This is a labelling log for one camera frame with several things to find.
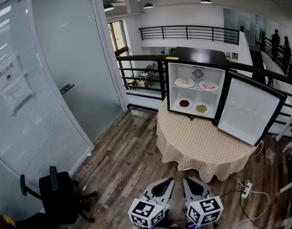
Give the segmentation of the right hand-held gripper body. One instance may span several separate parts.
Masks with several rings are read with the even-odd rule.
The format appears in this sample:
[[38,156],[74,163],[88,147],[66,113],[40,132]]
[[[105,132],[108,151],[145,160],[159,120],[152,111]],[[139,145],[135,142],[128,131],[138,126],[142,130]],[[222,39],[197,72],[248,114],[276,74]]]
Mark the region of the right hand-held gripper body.
[[224,210],[220,196],[207,196],[200,200],[185,196],[185,199],[187,220],[195,226],[204,226],[217,222]]

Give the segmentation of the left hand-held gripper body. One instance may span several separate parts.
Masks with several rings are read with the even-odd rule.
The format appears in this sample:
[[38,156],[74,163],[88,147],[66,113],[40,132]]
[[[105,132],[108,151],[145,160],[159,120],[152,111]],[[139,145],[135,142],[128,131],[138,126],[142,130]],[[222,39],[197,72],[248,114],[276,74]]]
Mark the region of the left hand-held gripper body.
[[168,204],[142,195],[134,199],[128,210],[128,216],[138,228],[151,229],[165,217],[167,209]]

